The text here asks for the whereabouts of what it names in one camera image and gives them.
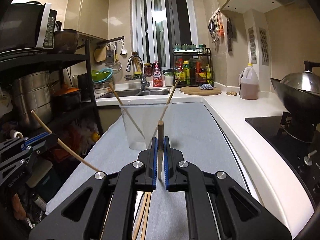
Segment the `wooden chopstick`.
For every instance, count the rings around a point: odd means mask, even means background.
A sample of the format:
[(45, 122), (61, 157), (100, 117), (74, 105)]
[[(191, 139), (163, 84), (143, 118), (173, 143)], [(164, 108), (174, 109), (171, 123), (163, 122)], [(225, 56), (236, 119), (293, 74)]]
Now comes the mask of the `wooden chopstick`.
[[(166, 113), (169, 105), (171, 104), (171, 101), (172, 101), (174, 92), (175, 92), (175, 90), (176, 90), (176, 88), (177, 88), (177, 85), (178, 85), (179, 81), (180, 81), (180, 77), (178, 77), (178, 79), (177, 79), (177, 81), (176, 81), (176, 83), (175, 83), (175, 85), (174, 85), (174, 87), (173, 87), (173, 89), (172, 89), (172, 91), (171, 91), (171, 93), (170, 93), (170, 96), (169, 96), (169, 98), (168, 98), (168, 100), (167, 100), (167, 103), (165, 104), (165, 107), (164, 107), (164, 109), (163, 109), (163, 112), (162, 112), (162, 114), (161, 114), (161, 116), (160, 116), (159, 121), (163, 121), (163, 118), (164, 118), (164, 116), (165, 116), (165, 113)], [(155, 128), (155, 130), (154, 130), (154, 132), (153, 132), (152, 137), (154, 137), (154, 136), (156, 135), (156, 133), (158, 133), (158, 125), (156, 125), (156, 128)]]
[(132, 239), (133, 240), (136, 240), (137, 237), (138, 237), (138, 233), (139, 233), (140, 226), (141, 226), (141, 223), (142, 223), (142, 219), (143, 219), (143, 216), (144, 216), (144, 210), (145, 210), (145, 207), (146, 207), (146, 202), (147, 202), (148, 196), (149, 196), (148, 192), (145, 192), (143, 194), (143, 197), (144, 197), (143, 198), (143, 202), (140, 205), (140, 212), (139, 212), (138, 220), (136, 222), (136, 227), (135, 227), (135, 230), (134, 230), (133, 235), (132, 235)]
[[(39, 116), (32, 110), (31, 115), (33, 118), (41, 125), (41, 127), (48, 133), (53, 133), (47, 126), (46, 124), (39, 118)], [(100, 170), (96, 167), (94, 167), (92, 164), (88, 163), (80, 157), (78, 154), (76, 154), (71, 148), (69, 148), (60, 138), (57, 139), (57, 143), (65, 150), (67, 151), (71, 156), (73, 156), (75, 159), (80, 161), (81, 163), (85, 164), (87, 167), (91, 168), (95, 172), (99, 172)]]
[(162, 120), (160, 120), (158, 122), (158, 153), (157, 153), (157, 157), (158, 157), (157, 178), (158, 178), (158, 180), (161, 180), (161, 177), (162, 177), (163, 144), (164, 144), (163, 140), (164, 140), (164, 122)]
[(146, 238), (146, 229), (147, 229), (147, 225), (148, 225), (148, 217), (149, 217), (151, 195), (152, 195), (152, 192), (148, 192), (147, 199), (146, 199), (145, 210), (144, 210), (142, 234), (141, 234), (141, 238), (140, 238), (141, 240), (145, 240), (145, 238)]
[[(123, 102), (121, 101), (120, 97), (118, 96), (117, 92), (114, 90), (113, 86), (108, 84), (108, 87), (110, 88), (110, 90), (112, 91), (112, 93), (114, 94), (114, 96), (116, 97), (116, 99), (118, 100), (120, 106), (124, 106)], [(143, 137), (143, 139), (145, 139), (144, 134), (142, 132), (142, 130), (139, 128), (139, 126), (137, 125), (137, 123), (135, 122), (135, 120), (133, 119), (133, 117), (131, 116), (131, 114), (128, 112), (128, 110), (125, 108), (124, 109), (125, 113), (127, 114), (127, 116), (129, 117), (129, 119), (131, 120), (131, 122), (133, 123), (133, 125), (135, 126), (135, 128), (137, 129), (137, 131), (140, 133), (140, 135)]]

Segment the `steel kitchen sink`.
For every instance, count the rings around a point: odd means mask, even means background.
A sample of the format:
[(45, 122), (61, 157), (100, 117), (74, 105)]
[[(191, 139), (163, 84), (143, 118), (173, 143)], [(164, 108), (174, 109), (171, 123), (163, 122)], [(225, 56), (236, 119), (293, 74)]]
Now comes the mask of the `steel kitchen sink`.
[(168, 95), (170, 94), (170, 89), (153, 89), (153, 90), (144, 90), (144, 91), (140, 91), (138, 89), (132, 89), (132, 90), (119, 90), (119, 91), (116, 91), (116, 93), (120, 98), (128, 97), (128, 96)]

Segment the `chrome kitchen faucet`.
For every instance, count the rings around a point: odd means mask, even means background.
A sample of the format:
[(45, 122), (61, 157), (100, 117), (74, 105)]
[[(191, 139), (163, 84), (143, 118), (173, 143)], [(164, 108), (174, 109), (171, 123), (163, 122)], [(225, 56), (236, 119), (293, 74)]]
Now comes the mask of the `chrome kitchen faucet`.
[(134, 77), (140, 78), (140, 91), (143, 92), (146, 87), (150, 86), (150, 83), (146, 80), (146, 74), (144, 72), (144, 63), (140, 56), (132, 54), (127, 62), (127, 72), (132, 72)]

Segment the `white ceramic cup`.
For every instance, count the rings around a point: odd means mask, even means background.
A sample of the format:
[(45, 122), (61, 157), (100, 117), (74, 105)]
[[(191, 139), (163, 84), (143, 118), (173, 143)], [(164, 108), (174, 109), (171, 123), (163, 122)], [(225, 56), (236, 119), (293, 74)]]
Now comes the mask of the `white ceramic cup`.
[(14, 129), (12, 129), (12, 130), (9, 132), (9, 134), (10, 134), (10, 137), (11, 137), (12, 139), (14, 139), (14, 138), (21, 138), (21, 139), (23, 139), (23, 138), (24, 138), (24, 136), (23, 136), (23, 134), (22, 134), (21, 132), (16, 131), (16, 130), (14, 130)]

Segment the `clear plastic utensil holder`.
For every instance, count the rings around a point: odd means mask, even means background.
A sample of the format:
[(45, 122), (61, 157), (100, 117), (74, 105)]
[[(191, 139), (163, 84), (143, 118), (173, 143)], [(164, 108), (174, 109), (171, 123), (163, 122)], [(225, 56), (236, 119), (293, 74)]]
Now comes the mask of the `clear plastic utensil holder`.
[[(144, 105), (124, 105), (121, 106), (121, 114), (125, 126), (127, 142), (132, 150), (146, 150), (151, 146), (152, 135), (158, 124), (160, 116), (165, 107), (164, 103), (152, 103)], [(145, 139), (137, 131), (124, 109), (131, 114), (139, 128), (142, 130)], [(164, 136), (172, 136), (172, 105), (169, 105), (164, 122)]]

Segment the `large steel stock pot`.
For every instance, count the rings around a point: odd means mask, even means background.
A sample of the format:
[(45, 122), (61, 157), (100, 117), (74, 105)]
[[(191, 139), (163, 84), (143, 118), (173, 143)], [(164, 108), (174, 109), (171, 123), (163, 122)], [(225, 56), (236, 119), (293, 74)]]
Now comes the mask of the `large steel stock pot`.
[(51, 118), (49, 72), (36, 72), (14, 82), (14, 103), (22, 115), (22, 125), (39, 128), (31, 112), (47, 123)]

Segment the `grey fabric mat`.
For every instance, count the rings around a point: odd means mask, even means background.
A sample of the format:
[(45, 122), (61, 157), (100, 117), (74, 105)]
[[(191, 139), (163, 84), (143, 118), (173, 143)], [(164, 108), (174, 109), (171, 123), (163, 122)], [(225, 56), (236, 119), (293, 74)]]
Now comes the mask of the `grey fabric mat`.
[(255, 239), (247, 218), (256, 202), (226, 172), (201, 171), (186, 161), (169, 138), (119, 172), (98, 171), (79, 186), (35, 229), (30, 239), (131, 239), (137, 192), (156, 189), (158, 150), (163, 150), (165, 187), (183, 192), (190, 239)]

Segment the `black metal shelf rack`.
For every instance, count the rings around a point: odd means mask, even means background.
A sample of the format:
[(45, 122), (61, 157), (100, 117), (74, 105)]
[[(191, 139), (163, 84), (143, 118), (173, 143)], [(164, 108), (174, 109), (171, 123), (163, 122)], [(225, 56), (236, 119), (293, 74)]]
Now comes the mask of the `black metal shelf rack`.
[(49, 91), (54, 93), (58, 91), (62, 85), (66, 83), (64, 70), (72, 66), (84, 62), (86, 64), (87, 92), (89, 97), (86, 100), (80, 100), (73, 107), (66, 107), (64, 110), (58, 110), (57, 105), (52, 108), (52, 114), (48, 125), (50, 128), (62, 129), (63, 125), (74, 121), (79, 117), (87, 117), (94, 120), (97, 124), (98, 132), (103, 134), (101, 121), (98, 113), (98, 107), (95, 101), (92, 79), (91, 79), (91, 58), (90, 54), (93, 51), (90, 48), (90, 41), (86, 39), (78, 49), (84, 49), (82, 54), (46, 54), (46, 53), (31, 53), (24, 56), (10, 55), (1, 57), (1, 84), (11, 85), (15, 88), (15, 81), (29, 74), (37, 72), (49, 72), (56, 74), (59, 77), (49, 81)]

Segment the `red dish soap pouch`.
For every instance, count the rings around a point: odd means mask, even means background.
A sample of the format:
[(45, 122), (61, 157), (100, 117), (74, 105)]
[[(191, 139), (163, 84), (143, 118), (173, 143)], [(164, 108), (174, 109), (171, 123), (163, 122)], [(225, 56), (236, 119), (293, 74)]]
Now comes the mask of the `red dish soap pouch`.
[(152, 75), (152, 84), (153, 87), (162, 87), (162, 71), (159, 63), (157, 61), (153, 64), (153, 75)]

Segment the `round wooden cutting board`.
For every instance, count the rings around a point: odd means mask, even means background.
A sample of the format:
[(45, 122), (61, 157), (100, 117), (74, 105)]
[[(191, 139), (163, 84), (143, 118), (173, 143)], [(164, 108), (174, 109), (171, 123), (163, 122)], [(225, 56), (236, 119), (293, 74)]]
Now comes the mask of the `round wooden cutting board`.
[(196, 96), (212, 96), (221, 94), (221, 90), (218, 88), (213, 89), (201, 89), (200, 87), (186, 86), (180, 88), (180, 92), (188, 95)]

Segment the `white lidded jar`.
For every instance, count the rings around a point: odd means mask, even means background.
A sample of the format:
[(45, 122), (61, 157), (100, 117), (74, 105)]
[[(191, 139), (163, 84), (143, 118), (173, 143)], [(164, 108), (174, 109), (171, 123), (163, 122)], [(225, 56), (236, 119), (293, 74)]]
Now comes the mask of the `white lidded jar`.
[(165, 80), (166, 87), (174, 86), (174, 75), (172, 72), (165, 72), (164, 73), (164, 80)]

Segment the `red jar by faucet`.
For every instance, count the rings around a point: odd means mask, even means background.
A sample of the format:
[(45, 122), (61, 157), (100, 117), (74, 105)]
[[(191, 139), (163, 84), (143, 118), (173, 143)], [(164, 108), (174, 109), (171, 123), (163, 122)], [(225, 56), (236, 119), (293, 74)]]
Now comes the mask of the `red jar by faucet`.
[(146, 77), (152, 76), (152, 64), (150, 63), (144, 64), (144, 74), (146, 75)]

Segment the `green and blue bowls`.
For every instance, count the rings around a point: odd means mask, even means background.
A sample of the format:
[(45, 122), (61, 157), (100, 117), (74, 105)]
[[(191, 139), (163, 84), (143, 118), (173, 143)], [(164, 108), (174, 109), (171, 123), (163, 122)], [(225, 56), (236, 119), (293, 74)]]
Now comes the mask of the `green and blue bowls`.
[(101, 70), (92, 70), (91, 76), (92, 81), (94, 83), (104, 82), (105, 80), (108, 80), (113, 74), (112, 68), (104, 68)]

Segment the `blue dish cloth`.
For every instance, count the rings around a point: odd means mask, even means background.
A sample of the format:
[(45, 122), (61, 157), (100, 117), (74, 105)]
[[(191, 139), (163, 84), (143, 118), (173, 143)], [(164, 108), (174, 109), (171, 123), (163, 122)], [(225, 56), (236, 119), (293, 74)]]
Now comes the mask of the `blue dish cloth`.
[(212, 90), (214, 89), (214, 87), (211, 84), (208, 83), (204, 83), (202, 84), (202, 86), (200, 87), (201, 90)]

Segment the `gas stove top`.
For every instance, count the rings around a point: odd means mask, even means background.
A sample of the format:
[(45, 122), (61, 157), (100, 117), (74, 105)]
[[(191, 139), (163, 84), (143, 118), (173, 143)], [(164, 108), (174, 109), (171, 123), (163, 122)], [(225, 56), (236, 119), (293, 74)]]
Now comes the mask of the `gas stove top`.
[(285, 160), (302, 184), (313, 207), (319, 204), (319, 131), (313, 124), (299, 126), (292, 115), (245, 118)]

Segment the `black spice rack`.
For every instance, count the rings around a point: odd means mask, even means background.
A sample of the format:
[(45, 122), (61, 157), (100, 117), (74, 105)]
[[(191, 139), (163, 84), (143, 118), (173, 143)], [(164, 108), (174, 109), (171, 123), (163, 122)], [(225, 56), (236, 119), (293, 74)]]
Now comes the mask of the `black spice rack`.
[(173, 75), (178, 87), (214, 85), (210, 48), (205, 44), (175, 44)]

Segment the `dark brown bowl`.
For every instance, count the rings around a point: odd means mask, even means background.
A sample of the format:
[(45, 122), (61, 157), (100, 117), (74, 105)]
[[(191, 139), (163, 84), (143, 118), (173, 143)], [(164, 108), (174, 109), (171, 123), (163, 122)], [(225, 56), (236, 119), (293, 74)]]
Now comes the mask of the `dark brown bowl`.
[(54, 33), (54, 52), (74, 54), (78, 47), (79, 32), (74, 29), (62, 29)]

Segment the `hanging metal grater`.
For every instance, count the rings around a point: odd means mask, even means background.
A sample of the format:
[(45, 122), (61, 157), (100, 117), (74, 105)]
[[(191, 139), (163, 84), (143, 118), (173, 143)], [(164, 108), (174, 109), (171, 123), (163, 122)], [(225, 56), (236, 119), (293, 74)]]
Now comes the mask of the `hanging metal grater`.
[(105, 66), (113, 67), (114, 64), (114, 44), (108, 43), (106, 45)]

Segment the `hanging white ladle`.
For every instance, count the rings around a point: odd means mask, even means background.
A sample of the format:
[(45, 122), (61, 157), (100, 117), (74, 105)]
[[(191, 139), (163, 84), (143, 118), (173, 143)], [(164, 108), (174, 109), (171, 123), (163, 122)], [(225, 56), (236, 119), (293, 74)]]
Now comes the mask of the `hanging white ladle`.
[(121, 52), (120, 52), (120, 54), (121, 54), (121, 55), (126, 55), (126, 54), (127, 54), (127, 49), (125, 48), (124, 40), (121, 39), (121, 40), (120, 40), (120, 43), (121, 43)]

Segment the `microwave oven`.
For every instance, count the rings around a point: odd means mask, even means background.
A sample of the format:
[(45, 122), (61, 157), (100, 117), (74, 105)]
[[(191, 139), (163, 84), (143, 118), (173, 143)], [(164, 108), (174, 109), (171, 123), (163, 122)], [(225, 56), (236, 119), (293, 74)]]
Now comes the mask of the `microwave oven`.
[(12, 3), (1, 20), (1, 53), (53, 49), (56, 17), (51, 3)]

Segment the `oil jug with yellow cap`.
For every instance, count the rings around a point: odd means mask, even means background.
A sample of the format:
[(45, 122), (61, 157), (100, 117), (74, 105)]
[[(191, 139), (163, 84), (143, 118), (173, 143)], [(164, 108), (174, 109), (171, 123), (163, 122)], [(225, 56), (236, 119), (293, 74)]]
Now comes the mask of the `oil jug with yellow cap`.
[(245, 100), (257, 100), (259, 92), (259, 79), (253, 69), (253, 64), (248, 63), (247, 67), (239, 74), (240, 98)]

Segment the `black wok with lid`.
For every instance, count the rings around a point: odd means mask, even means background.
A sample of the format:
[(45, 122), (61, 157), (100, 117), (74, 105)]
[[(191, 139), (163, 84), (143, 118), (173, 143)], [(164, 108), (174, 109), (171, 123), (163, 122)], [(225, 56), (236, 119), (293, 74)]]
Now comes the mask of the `black wok with lid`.
[(311, 124), (319, 123), (319, 76), (313, 72), (318, 62), (304, 61), (305, 70), (291, 73), (281, 80), (272, 78), (272, 86), (294, 117)]

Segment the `hanging dark cleaver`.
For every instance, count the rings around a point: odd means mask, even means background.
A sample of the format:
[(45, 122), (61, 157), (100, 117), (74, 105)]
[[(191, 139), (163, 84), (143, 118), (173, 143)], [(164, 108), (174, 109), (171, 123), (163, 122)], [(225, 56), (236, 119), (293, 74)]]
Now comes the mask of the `hanging dark cleaver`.
[(232, 51), (233, 26), (231, 19), (227, 18), (227, 51)]

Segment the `white window frame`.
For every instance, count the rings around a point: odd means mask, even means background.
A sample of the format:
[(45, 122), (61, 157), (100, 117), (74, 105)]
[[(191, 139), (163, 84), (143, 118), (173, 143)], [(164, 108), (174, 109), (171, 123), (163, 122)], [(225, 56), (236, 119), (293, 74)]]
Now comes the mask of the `white window frame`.
[(133, 50), (145, 63), (174, 67), (175, 44), (199, 44), (193, 0), (131, 0)]

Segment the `hanging utensils on rail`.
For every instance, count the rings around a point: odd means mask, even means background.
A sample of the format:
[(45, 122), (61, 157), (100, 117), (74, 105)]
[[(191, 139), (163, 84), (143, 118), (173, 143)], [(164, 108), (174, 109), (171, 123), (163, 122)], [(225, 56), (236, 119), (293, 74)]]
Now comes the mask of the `hanging utensils on rail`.
[(212, 42), (216, 43), (220, 38), (224, 37), (225, 30), (223, 26), (223, 21), (221, 20), (220, 8), (212, 14), (208, 22), (208, 31), (211, 35)]

